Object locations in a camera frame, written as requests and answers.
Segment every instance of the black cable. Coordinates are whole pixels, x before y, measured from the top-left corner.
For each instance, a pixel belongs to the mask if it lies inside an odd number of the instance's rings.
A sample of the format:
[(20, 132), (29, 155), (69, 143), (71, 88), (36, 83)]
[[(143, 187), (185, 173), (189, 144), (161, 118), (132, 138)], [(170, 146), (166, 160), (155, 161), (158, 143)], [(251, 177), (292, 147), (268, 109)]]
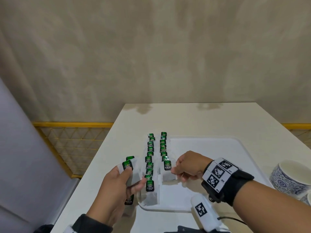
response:
[(218, 219), (218, 220), (221, 220), (221, 219), (232, 219), (232, 220), (236, 220), (236, 221), (238, 221), (238, 222), (240, 222), (240, 223), (243, 223), (243, 224), (247, 225), (245, 222), (243, 222), (243, 221), (241, 221), (241, 220), (239, 220), (239, 219), (236, 219), (236, 218), (234, 218), (234, 217), (230, 217), (230, 216), (220, 216), (220, 217), (218, 217), (217, 219)]

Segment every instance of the ceramic cup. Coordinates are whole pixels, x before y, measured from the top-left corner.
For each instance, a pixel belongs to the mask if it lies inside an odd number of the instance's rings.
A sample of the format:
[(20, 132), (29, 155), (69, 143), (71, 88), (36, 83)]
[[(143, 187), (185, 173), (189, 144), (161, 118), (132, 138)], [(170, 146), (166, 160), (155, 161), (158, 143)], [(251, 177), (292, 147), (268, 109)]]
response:
[(311, 187), (311, 170), (296, 161), (284, 160), (274, 168), (270, 182), (278, 191), (299, 198)]
[(301, 202), (304, 202), (305, 204), (309, 205), (311, 207), (311, 194), (306, 194), (300, 199)]

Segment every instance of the hand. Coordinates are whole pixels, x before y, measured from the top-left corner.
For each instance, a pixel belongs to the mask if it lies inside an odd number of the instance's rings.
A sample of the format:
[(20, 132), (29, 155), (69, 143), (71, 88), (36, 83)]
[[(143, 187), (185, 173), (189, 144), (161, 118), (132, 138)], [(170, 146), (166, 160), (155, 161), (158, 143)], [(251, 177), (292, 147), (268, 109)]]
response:
[(171, 169), (173, 174), (177, 174), (182, 182), (189, 178), (196, 180), (202, 178), (204, 169), (213, 160), (193, 151), (187, 151), (180, 156), (176, 162), (176, 167)]
[(131, 174), (132, 168), (130, 167), (121, 174), (119, 174), (118, 167), (114, 167), (108, 172), (86, 215), (112, 227), (124, 212), (125, 200), (144, 188), (146, 184), (146, 179), (143, 178), (134, 186), (126, 187), (126, 182)]

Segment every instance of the person's left hand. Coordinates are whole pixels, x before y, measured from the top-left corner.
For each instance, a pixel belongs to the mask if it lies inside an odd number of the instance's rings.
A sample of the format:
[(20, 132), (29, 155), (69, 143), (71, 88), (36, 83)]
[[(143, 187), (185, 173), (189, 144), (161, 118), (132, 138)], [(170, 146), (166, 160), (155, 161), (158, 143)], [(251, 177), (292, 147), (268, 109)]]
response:
[(130, 167), (121, 174), (119, 174), (117, 166), (108, 172), (86, 215), (112, 227), (124, 212), (125, 200), (144, 188), (146, 184), (146, 179), (142, 178), (136, 185), (126, 187), (126, 182), (131, 174), (132, 168)]

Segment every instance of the white marker card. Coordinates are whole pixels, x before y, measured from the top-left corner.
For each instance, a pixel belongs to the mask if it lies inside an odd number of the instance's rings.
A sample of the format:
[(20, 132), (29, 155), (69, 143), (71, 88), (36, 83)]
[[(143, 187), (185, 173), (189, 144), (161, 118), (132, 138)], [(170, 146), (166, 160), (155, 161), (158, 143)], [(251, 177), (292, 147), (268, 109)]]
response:
[(205, 180), (217, 193), (221, 191), (225, 183), (220, 181), (214, 174), (206, 170), (203, 175), (203, 180)]
[(215, 162), (216, 164), (221, 166), (222, 169), (226, 170), (230, 174), (239, 170), (235, 165), (233, 165), (232, 163), (230, 163), (229, 161), (227, 161), (223, 158), (218, 158), (218, 159), (214, 160), (213, 162)]
[(214, 161), (208, 166), (208, 171), (214, 174), (214, 176), (223, 183), (226, 183), (229, 177), (231, 177), (231, 174), (226, 172), (226, 169), (222, 168)]

